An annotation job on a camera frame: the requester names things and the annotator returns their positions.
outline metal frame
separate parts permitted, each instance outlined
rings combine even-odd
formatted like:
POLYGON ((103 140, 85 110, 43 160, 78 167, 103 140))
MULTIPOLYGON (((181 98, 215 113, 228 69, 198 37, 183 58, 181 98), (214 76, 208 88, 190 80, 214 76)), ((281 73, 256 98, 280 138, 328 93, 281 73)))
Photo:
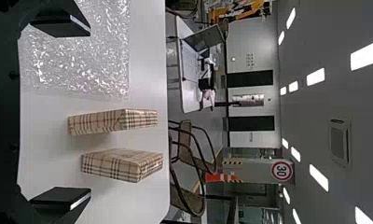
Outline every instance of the metal frame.
POLYGON ((201 177, 200 170, 198 168, 198 165, 197 165, 195 159, 193 158, 192 150, 190 149, 190 147, 188 147, 185 144, 174 142, 173 139, 172 139, 172 136, 169 135, 169 155, 170 156, 172 156, 172 149, 173 149, 172 145, 178 145, 178 146, 185 147, 187 149, 187 151, 189 152, 189 155, 192 157, 193 163, 195 164, 196 173, 198 174, 198 178, 199 178, 199 181, 200 181, 201 196, 203 197, 203 206, 200 209, 200 211, 194 211, 193 209, 190 208, 189 204, 187 203, 187 200, 184 197, 183 191, 181 189, 180 183, 178 182, 177 175, 175 174, 175 170, 173 169, 173 163, 175 163, 175 161, 171 161, 169 163, 169 169, 170 169, 170 174, 172 175, 172 178, 173 178, 173 181, 174 181, 174 185, 177 188, 178 196, 180 197, 180 200, 183 203, 184 207, 186 208, 187 212, 189 214, 195 216, 195 217, 201 217, 201 215, 203 215, 203 213, 206 209, 206 200, 205 200, 206 192, 205 192, 205 189, 204 189, 203 179, 201 177))
MULTIPOLYGON (((181 125, 180 122, 176 122, 176 121, 173 121, 173 120, 169 120, 169 123, 172 123, 172 124, 177 124, 177 125, 181 125)), ((186 133, 188 134, 189 136, 191 136, 195 142, 195 145, 196 145, 196 148, 198 149, 198 152, 199 152, 199 155, 200 155, 200 158, 201 158, 201 161, 203 162, 203 165, 204 167, 207 169, 207 171, 209 171, 210 174, 213 174, 216 172, 217 170, 217 161, 216 161, 216 156, 215 156, 215 152, 214 152, 214 147, 213 147, 213 143, 210 139, 210 136, 209 134, 201 127, 198 127, 198 126, 194 126, 192 125, 192 128, 193 129, 197 129, 197 130, 200 130, 202 132, 204 132, 206 138, 207 138, 207 141, 209 142, 209 145, 210 145, 210 150, 212 151, 212 155, 213 155, 213 158, 214 158, 214 170, 211 171, 207 165, 207 161, 204 159, 204 156, 203 156, 203 153, 201 152, 201 147, 200 147, 200 144, 198 142, 198 139, 196 138, 195 134, 193 133, 190 133, 190 132, 187 132, 187 131, 184 131, 184 130, 181 130, 180 128, 173 128, 173 127, 169 127, 169 130, 172 130, 172 131, 177 131, 178 132, 178 137, 180 136, 180 133, 186 133)), ((178 161, 179 160, 179 148, 177 149, 177 158, 175 159, 175 161, 178 161)))

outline desk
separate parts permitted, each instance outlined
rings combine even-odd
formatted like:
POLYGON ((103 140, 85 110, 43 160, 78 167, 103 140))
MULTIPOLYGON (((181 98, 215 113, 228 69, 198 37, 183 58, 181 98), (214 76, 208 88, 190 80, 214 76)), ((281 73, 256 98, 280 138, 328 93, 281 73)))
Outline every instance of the desk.
MULTIPOLYGON (((178 39, 167 44, 167 75, 169 79, 178 82, 177 89, 180 90, 181 108, 184 113, 200 110, 200 101, 198 101, 199 86, 198 74, 195 76, 187 76, 187 80, 183 80, 183 63, 181 55, 181 43, 179 39, 192 35, 192 30, 178 16, 166 13, 166 36, 175 36, 178 39)), ((203 99, 203 108, 211 106, 211 102, 203 99)))
POLYGON ((18 183, 27 199, 54 186, 91 188, 77 223, 160 223, 170 206, 164 1, 131 1, 130 94, 124 102, 21 93, 18 183), (67 117, 117 108, 154 109, 159 126, 125 132, 70 136, 67 117), (163 153, 159 172, 137 184, 80 171, 80 156, 111 147, 163 153))

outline computer monitor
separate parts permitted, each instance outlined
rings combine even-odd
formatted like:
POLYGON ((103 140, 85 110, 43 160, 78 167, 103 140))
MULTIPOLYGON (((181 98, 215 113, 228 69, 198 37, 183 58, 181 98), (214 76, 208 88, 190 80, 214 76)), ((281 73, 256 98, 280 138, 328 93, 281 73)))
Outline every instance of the computer monitor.
POLYGON ((184 41, 197 52, 225 42, 217 24, 186 37, 184 41))

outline fluorescent light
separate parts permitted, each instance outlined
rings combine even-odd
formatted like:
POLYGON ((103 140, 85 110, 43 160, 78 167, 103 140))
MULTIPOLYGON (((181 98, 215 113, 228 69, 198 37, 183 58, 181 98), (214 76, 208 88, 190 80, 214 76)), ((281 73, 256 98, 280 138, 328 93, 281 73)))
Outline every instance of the fluorescent light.
POLYGON ((280 89, 280 95, 286 95, 286 87, 280 89))
POLYGON ((286 21, 287 30, 291 27, 292 22, 294 21, 296 15, 297 15, 297 10, 295 8, 292 8, 291 14, 289 14, 288 20, 286 21))
POLYGON ((283 147, 285 147, 286 149, 288 149, 288 142, 285 140, 285 139, 283 139, 283 147))
POLYGON ((365 215, 358 207, 355 207, 355 221, 357 224, 373 224, 372 219, 365 215))
POLYGON ((300 153, 297 151, 296 148, 294 147, 291 147, 291 154, 292 156, 298 161, 300 162, 300 153))
POLYGON ((373 44, 352 53, 352 71, 373 64, 373 44))
POLYGON ((313 165, 310 165, 310 174, 318 182, 318 184, 323 187, 324 190, 329 191, 329 182, 328 179, 321 174, 313 165))
POLYGON ((286 191, 286 188, 283 188, 283 195, 288 204, 291 203, 291 198, 289 197, 288 191, 286 191))
POLYGON ((294 221, 296 224, 302 224, 300 222, 299 216, 297 215, 297 210, 295 210, 295 208, 292 209, 292 215, 294 216, 294 221))
POLYGON ((291 83, 288 85, 289 92, 297 91, 299 90, 299 85, 297 84, 297 81, 291 83))
POLYGON ((283 43, 284 38, 285 38, 285 32, 282 31, 282 33, 279 36, 279 46, 283 43))
POLYGON ((314 84, 317 84, 319 82, 322 82, 325 80, 325 69, 322 68, 318 71, 315 71, 307 76, 307 84, 308 86, 312 86, 314 84))

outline speed limit sign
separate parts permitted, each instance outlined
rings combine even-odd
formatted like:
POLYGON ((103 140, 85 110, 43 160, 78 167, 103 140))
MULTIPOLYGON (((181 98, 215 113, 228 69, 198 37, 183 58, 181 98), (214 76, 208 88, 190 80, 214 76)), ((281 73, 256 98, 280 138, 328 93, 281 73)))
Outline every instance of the speed limit sign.
POLYGON ((291 179, 293 174, 292 165, 285 161, 277 161, 271 166, 271 175, 278 181, 285 182, 291 179))

